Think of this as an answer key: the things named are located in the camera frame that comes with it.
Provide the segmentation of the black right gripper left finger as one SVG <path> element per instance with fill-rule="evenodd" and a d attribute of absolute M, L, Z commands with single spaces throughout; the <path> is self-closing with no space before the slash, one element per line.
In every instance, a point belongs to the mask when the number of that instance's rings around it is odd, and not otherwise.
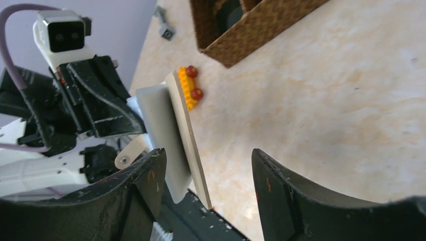
<path fill-rule="evenodd" d="M 1 201 L 1 240 L 149 240 L 159 215 L 167 156 L 154 149 L 59 199 Z"/>

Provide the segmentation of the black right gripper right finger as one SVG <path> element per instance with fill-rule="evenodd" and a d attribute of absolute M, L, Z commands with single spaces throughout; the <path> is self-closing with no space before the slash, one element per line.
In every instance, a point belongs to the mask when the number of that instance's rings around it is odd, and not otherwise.
<path fill-rule="evenodd" d="M 260 149 L 252 170 L 265 240 L 425 240 L 425 197 L 385 204 L 347 196 Z"/>

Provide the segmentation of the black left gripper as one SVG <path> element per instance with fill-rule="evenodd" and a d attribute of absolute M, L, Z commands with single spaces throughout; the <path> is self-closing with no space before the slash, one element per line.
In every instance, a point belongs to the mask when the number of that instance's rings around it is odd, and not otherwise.
<path fill-rule="evenodd" d="M 146 133 L 144 121 L 128 105 L 124 87 L 110 56 L 94 56 L 66 64 L 77 84 L 82 104 L 73 104 L 65 87 L 55 77 L 17 67 L 27 85 L 18 90 L 7 70 L 1 74 L 1 113 L 25 121 L 16 144 L 50 149 L 47 157 L 76 147 L 83 132 L 83 109 L 97 138 L 117 138 Z"/>

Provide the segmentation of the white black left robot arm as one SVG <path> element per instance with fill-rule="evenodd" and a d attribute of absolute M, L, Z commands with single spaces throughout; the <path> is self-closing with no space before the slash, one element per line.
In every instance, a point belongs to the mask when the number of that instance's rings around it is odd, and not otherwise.
<path fill-rule="evenodd" d="M 61 185 L 87 185 L 117 171 L 118 152 L 106 144 L 74 150 L 78 139 L 120 139 L 144 134 L 143 120 L 109 56 L 61 64 L 46 76 L 22 67 L 29 100 L 47 131 L 51 148 L 40 153 L 1 149 L 1 196 Z"/>

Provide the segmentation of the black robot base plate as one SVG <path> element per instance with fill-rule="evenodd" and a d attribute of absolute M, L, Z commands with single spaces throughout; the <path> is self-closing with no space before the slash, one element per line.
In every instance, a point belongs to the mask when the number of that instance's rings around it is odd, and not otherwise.
<path fill-rule="evenodd" d="M 165 189 L 158 221 L 166 233 L 173 234 L 173 240 L 249 240 L 216 211 L 205 208 L 190 190 L 175 204 Z"/>

